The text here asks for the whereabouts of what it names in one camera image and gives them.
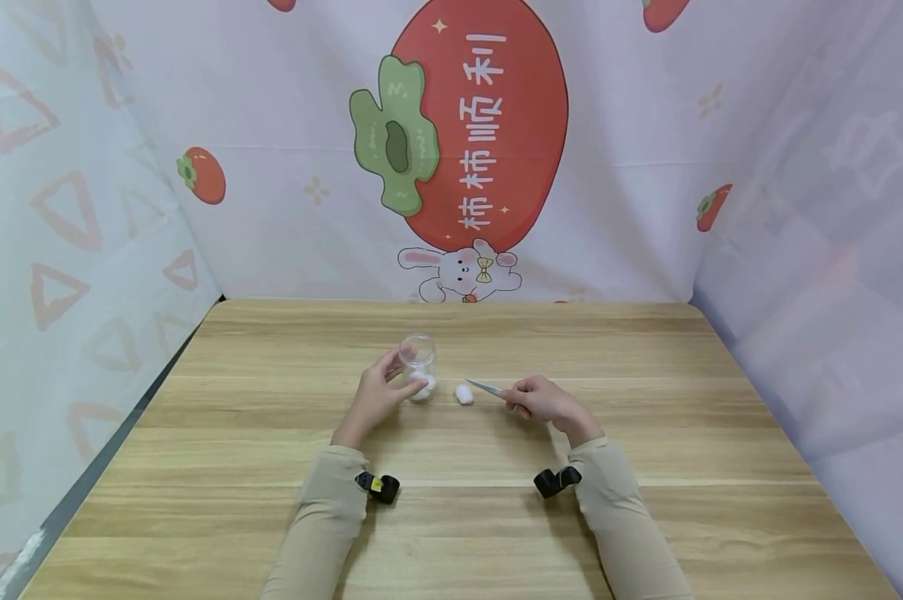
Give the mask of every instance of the cartoon rabbit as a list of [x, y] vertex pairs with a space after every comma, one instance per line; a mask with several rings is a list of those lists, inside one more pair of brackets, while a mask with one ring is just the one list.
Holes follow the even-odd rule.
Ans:
[[482, 239], [455, 252], [439, 252], [424, 247], [406, 247], [397, 254], [403, 269], [435, 267], [436, 277], [426, 279], [418, 292], [426, 303], [444, 303], [447, 292], [464, 303], [477, 303], [494, 292], [510, 292], [521, 286], [519, 273], [511, 272], [517, 257], [510, 252], [497, 253]]

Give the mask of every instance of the clear plastic jar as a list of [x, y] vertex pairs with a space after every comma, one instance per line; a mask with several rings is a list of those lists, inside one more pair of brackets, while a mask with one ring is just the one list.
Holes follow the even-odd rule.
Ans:
[[427, 403], [438, 387], [435, 374], [435, 343], [425, 333], [410, 333], [399, 345], [399, 358], [405, 365], [406, 381], [424, 379], [428, 385], [412, 397], [414, 403]]

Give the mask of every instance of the red persimmon illustration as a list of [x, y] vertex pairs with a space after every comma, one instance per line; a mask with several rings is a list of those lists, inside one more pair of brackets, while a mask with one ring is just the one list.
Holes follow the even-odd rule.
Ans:
[[715, 225], [718, 211], [721, 210], [721, 206], [725, 203], [725, 198], [728, 198], [728, 193], [730, 191], [731, 184], [726, 183], [717, 190], [711, 192], [708, 196], [705, 196], [704, 200], [698, 204], [697, 220], [699, 232], [704, 233], [711, 231], [711, 226]]
[[295, 1], [297, 0], [268, 0], [268, 4], [283, 13], [291, 13], [292, 9], [295, 7]]
[[667, 30], [678, 19], [690, 0], [641, 0], [645, 7], [645, 26], [652, 33]]
[[522, 0], [431, 0], [352, 94], [356, 158], [382, 204], [445, 252], [477, 239], [498, 253], [538, 219], [565, 147], [558, 51]]
[[225, 172], [218, 160], [204, 147], [190, 147], [176, 160], [178, 175], [195, 198], [206, 204], [218, 204], [225, 198]]

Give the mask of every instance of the person's right hand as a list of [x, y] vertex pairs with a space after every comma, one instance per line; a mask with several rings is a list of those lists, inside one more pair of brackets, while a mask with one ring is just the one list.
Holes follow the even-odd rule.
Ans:
[[532, 375], [510, 390], [502, 390], [501, 399], [509, 411], [554, 423], [558, 431], [567, 435], [572, 448], [605, 435], [588, 407], [541, 375]]

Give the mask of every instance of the rabbit bow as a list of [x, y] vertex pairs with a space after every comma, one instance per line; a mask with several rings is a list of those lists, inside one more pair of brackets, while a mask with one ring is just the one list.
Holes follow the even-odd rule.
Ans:
[[478, 258], [478, 267], [481, 269], [481, 272], [479, 272], [478, 277], [475, 278], [476, 282], [491, 283], [491, 274], [489, 274], [488, 268], [494, 264], [495, 261], [490, 258]]

